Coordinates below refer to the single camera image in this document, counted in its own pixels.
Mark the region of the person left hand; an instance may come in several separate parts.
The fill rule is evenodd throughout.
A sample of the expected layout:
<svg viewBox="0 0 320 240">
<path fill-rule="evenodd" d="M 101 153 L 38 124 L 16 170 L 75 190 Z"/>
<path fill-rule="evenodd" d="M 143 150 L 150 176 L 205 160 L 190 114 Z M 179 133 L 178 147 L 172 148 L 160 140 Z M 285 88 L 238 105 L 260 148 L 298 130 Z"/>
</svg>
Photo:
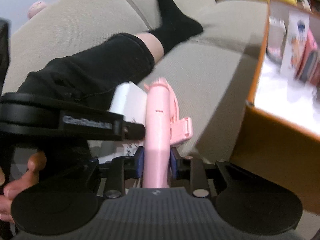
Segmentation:
<svg viewBox="0 0 320 240">
<path fill-rule="evenodd" d="M 39 172 L 46 165 L 46 156 L 43 152 L 33 154 L 27 163 L 27 171 L 20 179 L 8 183 L 1 195 L 1 221 L 14 223 L 11 215 L 11 205 L 14 198 L 22 191 L 39 182 Z"/>
</svg>

